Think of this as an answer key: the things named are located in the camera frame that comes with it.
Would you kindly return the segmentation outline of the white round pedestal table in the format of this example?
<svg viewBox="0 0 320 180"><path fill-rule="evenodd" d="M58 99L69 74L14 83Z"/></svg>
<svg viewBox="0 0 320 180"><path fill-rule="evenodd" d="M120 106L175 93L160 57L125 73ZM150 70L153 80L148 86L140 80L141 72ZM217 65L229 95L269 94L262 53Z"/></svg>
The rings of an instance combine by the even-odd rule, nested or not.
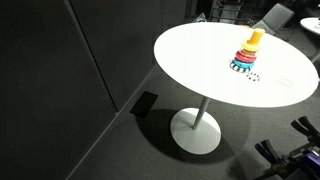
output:
<svg viewBox="0 0 320 180"><path fill-rule="evenodd" d="M241 44L253 30L239 25L201 22L173 27L154 44L162 70L182 86L203 96L198 108L178 111L170 124L174 141L192 154L208 154L220 143L221 130L206 112L211 100L229 104L274 108L299 103L318 87L318 73L298 49L269 34L252 70L231 66Z"/></svg>

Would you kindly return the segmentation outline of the grey office chair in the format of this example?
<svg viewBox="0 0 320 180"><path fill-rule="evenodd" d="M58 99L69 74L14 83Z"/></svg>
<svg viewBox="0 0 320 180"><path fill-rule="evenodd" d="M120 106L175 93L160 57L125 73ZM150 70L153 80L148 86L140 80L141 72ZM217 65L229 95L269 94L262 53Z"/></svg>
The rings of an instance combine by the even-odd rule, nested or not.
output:
<svg viewBox="0 0 320 180"><path fill-rule="evenodd" d="M253 25L253 28L261 28L264 29L266 33L275 35L286 25L294 14L295 12L291 9L277 3L261 20Z"/></svg>

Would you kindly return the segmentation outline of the black floor plate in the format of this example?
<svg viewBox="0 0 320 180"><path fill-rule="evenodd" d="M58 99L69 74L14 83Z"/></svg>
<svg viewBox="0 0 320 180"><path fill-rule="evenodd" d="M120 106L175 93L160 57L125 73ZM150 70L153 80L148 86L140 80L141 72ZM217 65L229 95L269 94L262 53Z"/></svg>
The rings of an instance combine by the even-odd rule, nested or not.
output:
<svg viewBox="0 0 320 180"><path fill-rule="evenodd" d="M130 113L138 117L146 117L157 98L156 94L144 91L130 110Z"/></svg>

